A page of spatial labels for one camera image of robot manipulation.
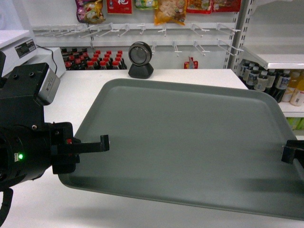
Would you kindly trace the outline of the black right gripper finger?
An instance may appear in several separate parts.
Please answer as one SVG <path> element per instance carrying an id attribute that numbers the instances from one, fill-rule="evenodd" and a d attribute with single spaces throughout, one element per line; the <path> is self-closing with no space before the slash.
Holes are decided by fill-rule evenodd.
<path id="1" fill-rule="evenodd" d="M 293 164 L 297 159 L 301 164 L 304 163 L 304 141 L 303 140 L 287 140 L 283 147 L 282 162 Z"/>

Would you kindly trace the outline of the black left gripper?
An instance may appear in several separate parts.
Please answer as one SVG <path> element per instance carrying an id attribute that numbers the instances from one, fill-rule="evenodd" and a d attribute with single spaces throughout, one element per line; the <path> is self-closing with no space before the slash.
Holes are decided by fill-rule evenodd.
<path id="1" fill-rule="evenodd" d="M 70 122 L 48 123 L 50 136 L 50 164 L 53 174 L 69 174 L 80 162 L 78 154 L 105 152 L 110 149 L 109 135 L 101 135 L 98 142 L 81 142 L 74 137 Z"/>

